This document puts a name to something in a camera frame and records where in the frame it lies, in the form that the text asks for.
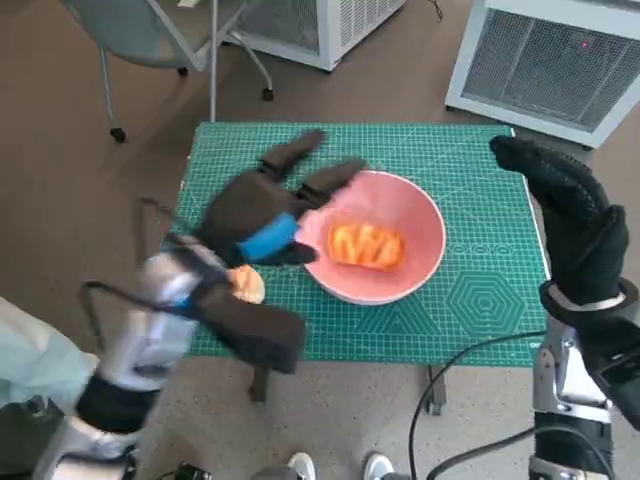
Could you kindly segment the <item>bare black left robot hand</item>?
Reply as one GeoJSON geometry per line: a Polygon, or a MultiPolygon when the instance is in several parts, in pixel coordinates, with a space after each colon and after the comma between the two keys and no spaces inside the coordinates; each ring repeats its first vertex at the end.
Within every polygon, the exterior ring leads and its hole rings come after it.
{"type": "Polygon", "coordinates": [[[281,182],[324,139],[315,129],[272,147],[256,168],[234,177],[211,199],[193,236],[230,268],[314,262],[316,249],[295,240],[299,220],[327,205],[366,167],[360,158],[344,160],[313,172],[295,191],[284,188],[281,182]]]}

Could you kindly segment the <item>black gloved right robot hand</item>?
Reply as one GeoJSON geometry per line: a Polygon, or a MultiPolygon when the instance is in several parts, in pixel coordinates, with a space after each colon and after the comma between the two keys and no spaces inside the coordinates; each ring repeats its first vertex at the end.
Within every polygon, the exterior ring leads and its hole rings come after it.
{"type": "Polygon", "coordinates": [[[553,284],[575,305],[617,297],[629,245],[626,212],[591,169],[528,140],[496,136],[489,147],[499,167],[526,178],[541,208],[553,284]]]}

